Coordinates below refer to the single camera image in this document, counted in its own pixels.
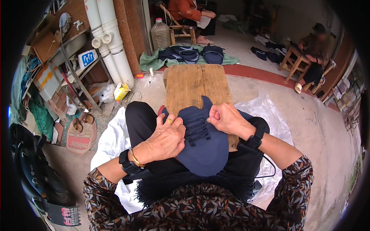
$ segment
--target orange jacket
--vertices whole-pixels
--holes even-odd
[[[168,11],[176,20],[188,18],[194,21],[200,21],[202,16],[199,10],[195,10],[192,0],[169,0]]]

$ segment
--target gold bangle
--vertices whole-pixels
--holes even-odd
[[[130,150],[131,151],[131,155],[132,155],[132,158],[134,159],[134,161],[140,166],[140,167],[145,167],[145,164],[140,164],[140,162],[135,158],[134,156],[134,151],[133,149]]]

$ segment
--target scooter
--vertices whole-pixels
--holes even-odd
[[[71,193],[63,185],[59,173],[49,166],[42,146],[46,137],[34,136],[22,125],[9,128],[16,171],[27,199],[38,211],[46,214],[50,204],[75,206]]]

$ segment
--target faucet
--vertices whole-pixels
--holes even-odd
[[[79,20],[77,20],[76,22],[73,23],[73,25],[77,24],[76,29],[80,30],[78,27],[81,26],[83,23],[84,23],[84,21],[80,22]]]

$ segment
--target blue logo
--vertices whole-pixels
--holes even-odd
[[[92,52],[82,55],[81,58],[84,63],[84,67],[87,67],[90,63],[94,61],[94,55]]]

